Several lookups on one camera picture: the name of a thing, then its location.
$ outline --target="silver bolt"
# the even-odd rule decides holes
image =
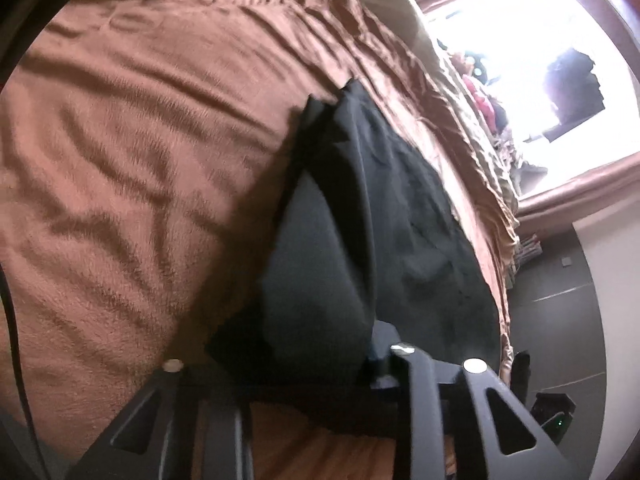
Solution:
[[[391,345],[391,351],[402,357],[414,353],[415,348],[407,343],[396,343],[395,345]]]
[[[162,370],[170,374],[178,373],[184,368],[184,363],[180,359],[169,359],[162,363]]]

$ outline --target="red cloth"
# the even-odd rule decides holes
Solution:
[[[484,90],[484,85],[482,85],[482,83],[477,79],[468,75],[463,75],[462,79],[465,82],[468,90],[471,92],[478,110],[489,126],[489,131],[491,131],[491,133],[495,135],[498,132],[498,128],[496,128],[495,126],[494,106],[491,104],[491,101],[489,101],[489,98],[487,97],[487,94]]]

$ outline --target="wall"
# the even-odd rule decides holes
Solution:
[[[602,439],[592,480],[604,480],[640,428],[640,196],[575,223],[600,303],[607,353]]]
[[[531,355],[528,408],[539,391],[566,393],[576,403],[559,449],[578,478],[588,480],[609,379],[600,311],[576,233],[556,235],[542,247],[542,256],[520,269],[509,293],[511,342],[515,351]]]

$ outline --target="orange blanket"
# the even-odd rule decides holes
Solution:
[[[72,0],[0,99],[0,258],[46,442],[77,457],[164,358],[205,359],[268,256],[299,111],[351,77],[440,171],[508,347],[504,204],[419,63],[357,0]],[[3,323],[0,403],[21,418]],[[258,425],[283,423],[262,454],[257,427],[261,471],[334,445],[306,428],[294,457],[297,422],[263,408]],[[360,454],[388,478],[371,460],[392,443],[333,437],[350,439],[343,465]]]

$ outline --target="white wall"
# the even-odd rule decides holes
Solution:
[[[640,194],[574,224],[596,288],[607,397],[591,480],[604,480],[640,428]]]

